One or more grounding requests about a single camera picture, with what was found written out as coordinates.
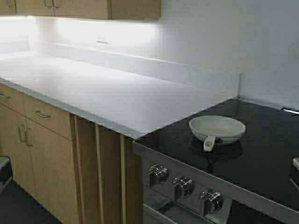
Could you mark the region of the robot base right corner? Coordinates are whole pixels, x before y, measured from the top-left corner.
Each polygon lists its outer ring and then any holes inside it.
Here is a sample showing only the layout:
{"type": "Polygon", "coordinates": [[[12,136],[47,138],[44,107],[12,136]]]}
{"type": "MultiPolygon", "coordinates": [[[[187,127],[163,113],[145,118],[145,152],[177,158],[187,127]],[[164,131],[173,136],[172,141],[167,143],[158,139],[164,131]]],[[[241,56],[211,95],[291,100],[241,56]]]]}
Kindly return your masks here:
{"type": "Polygon", "coordinates": [[[290,181],[292,184],[299,189],[299,158],[294,157],[292,159],[292,165],[290,168],[290,181]]]}

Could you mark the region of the robot base left corner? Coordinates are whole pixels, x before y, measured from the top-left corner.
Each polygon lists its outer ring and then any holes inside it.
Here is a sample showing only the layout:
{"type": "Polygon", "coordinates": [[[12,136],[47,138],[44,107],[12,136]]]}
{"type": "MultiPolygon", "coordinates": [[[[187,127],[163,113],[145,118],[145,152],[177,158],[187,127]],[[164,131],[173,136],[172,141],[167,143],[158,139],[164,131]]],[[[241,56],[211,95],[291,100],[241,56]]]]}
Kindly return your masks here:
{"type": "Polygon", "coordinates": [[[0,157],[0,192],[11,182],[13,178],[12,166],[9,157],[0,157]]]}

